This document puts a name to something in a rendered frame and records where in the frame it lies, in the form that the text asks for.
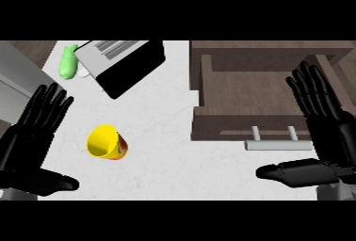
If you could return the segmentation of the yellow cup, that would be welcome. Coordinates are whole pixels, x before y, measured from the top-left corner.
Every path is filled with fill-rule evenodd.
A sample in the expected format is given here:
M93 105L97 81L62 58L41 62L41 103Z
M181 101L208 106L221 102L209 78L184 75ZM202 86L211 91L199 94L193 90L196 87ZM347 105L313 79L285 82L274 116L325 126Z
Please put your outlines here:
M112 125L100 125L85 139L88 154L102 159L119 160L128 152L128 144Z

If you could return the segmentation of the grey and black appliance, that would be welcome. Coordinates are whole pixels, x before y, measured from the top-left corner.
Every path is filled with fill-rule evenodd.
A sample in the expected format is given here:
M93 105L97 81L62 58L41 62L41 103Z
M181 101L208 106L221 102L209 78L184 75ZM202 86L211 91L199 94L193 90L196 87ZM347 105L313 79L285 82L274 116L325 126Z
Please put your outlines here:
M91 40L74 53L112 100L165 61L161 40Z

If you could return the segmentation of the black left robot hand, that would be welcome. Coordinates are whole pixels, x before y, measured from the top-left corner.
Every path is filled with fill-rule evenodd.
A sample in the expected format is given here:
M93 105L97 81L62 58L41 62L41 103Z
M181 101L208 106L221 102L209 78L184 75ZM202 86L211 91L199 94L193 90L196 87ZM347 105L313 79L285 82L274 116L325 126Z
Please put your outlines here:
M19 121L0 137L0 188L14 188L41 197L79 188L75 178L41 165L74 98L59 85L40 85Z

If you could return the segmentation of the brown wooden drawer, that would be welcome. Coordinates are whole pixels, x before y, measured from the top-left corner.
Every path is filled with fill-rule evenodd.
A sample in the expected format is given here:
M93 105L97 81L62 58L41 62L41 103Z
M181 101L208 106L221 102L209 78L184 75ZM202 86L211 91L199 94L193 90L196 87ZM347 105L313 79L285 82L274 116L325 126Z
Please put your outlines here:
M320 68L336 92L345 111L356 115L356 99L347 91L347 75L341 64L345 58L305 55L285 68L267 71L266 61L249 65L232 55L193 54L189 63L190 89L199 93L193 108L190 138L204 141L251 140L257 127L267 140L286 140L288 128L307 140L308 131L295 97L285 78L300 62Z

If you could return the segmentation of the green bottle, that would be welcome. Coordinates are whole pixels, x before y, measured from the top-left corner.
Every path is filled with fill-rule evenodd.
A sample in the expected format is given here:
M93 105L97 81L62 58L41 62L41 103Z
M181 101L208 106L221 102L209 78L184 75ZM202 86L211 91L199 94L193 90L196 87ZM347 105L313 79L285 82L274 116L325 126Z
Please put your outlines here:
M75 56L76 44L63 47L63 54L59 62L59 76L62 79L72 79L78 70L78 59Z

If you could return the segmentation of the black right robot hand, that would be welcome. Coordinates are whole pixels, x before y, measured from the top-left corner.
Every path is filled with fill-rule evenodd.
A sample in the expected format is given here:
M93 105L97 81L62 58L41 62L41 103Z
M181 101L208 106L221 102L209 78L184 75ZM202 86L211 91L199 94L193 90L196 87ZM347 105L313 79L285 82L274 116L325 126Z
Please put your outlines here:
M342 182L356 185L356 118L342 106L320 69L300 62L286 77L300 107L317 159L307 158L267 165L255 177L291 188Z

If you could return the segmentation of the white round object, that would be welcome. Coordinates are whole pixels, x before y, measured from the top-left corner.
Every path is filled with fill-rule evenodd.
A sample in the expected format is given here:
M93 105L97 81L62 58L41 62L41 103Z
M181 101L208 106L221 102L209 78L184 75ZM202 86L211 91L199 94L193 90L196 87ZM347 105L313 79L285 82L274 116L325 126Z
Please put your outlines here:
M88 75L90 75L90 72L88 72L87 68L84 67L82 64L78 64L76 76L79 78L85 78Z

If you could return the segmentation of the brown wooden cabinet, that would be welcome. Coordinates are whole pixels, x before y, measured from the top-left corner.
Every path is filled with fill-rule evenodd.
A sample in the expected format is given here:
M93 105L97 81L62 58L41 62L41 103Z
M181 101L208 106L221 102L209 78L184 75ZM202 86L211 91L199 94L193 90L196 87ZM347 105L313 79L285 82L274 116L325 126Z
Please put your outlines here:
M307 56L325 55L335 64L354 48L350 40L190 40L190 89L199 89L202 55L217 72L286 72Z

